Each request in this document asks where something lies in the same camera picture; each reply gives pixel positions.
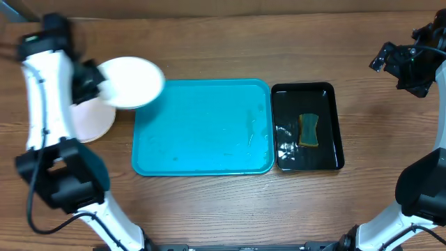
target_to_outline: blue tray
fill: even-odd
[[[274,162],[270,89],[259,79],[171,80],[137,109],[138,174],[262,174]]]

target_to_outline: wooden table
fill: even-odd
[[[346,158],[340,172],[259,176],[148,178],[130,164],[134,113],[119,111],[113,128],[89,144],[104,158],[111,190],[130,219],[156,243],[283,244],[337,240],[394,200],[401,171],[430,152],[436,136],[438,90],[419,99],[395,89],[396,79],[368,65],[384,42],[413,43],[412,28],[434,13],[353,13],[84,22],[78,44],[98,63],[140,56],[169,79],[257,77],[270,86],[330,82],[335,89]],[[5,42],[36,31],[9,24]],[[26,224],[28,186],[13,158],[28,135],[26,89],[20,67],[0,62],[0,249],[90,250],[102,241],[75,222],[51,236]],[[36,199],[40,227],[67,218]],[[446,236],[446,229],[437,229]],[[407,250],[438,250],[427,234]]]

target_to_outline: white plate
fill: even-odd
[[[164,75],[152,62],[134,56],[108,60],[98,66],[107,79],[99,84],[100,98],[118,109],[135,109],[156,99]]]
[[[87,143],[100,138],[111,128],[116,108],[94,98],[80,105],[72,105],[71,114],[77,139]]]

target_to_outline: black plastic tray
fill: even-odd
[[[341,169],[344,152],[333,86],[325,82],[276,84],[271,95],[277,166],[284,171]],[[298,146],[301,114],[319,116],[316,148]]]

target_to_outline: yellow sponge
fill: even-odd
[[[319,116],[315,114],[299,115],[299,146],[318,147],[318,137],[316,136],[316,126]]]

